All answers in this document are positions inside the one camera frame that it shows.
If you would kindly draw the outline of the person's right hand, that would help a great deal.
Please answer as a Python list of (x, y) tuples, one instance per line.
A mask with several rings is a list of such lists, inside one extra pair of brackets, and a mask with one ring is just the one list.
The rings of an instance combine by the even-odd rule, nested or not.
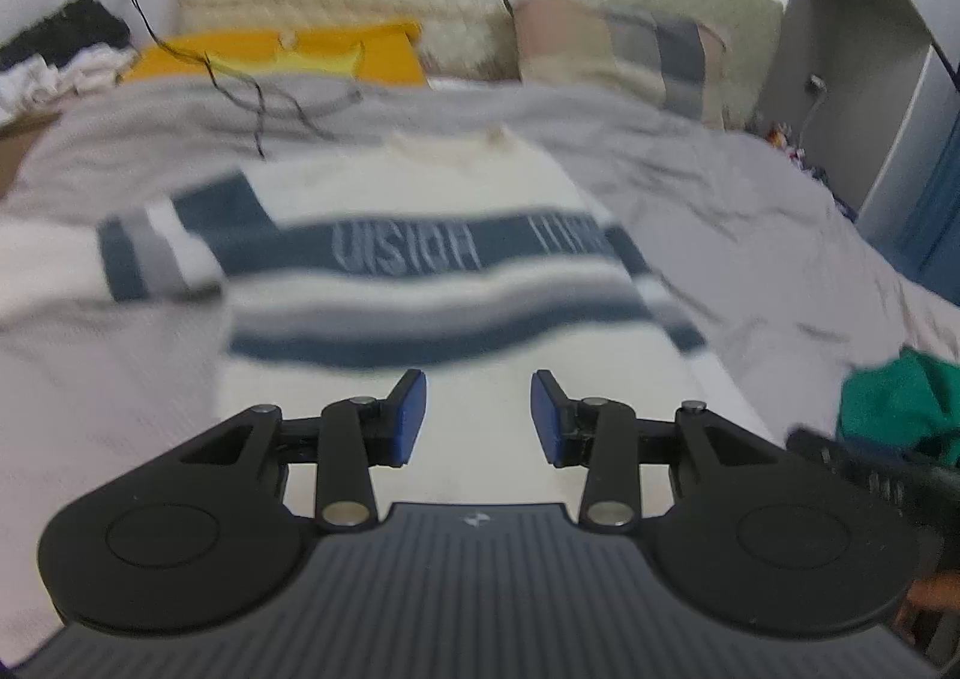
[(919, 611), (960, 611), (960, 572), (944, 570), (916, 580), (908, 591), (901, 615), (910, 619)]

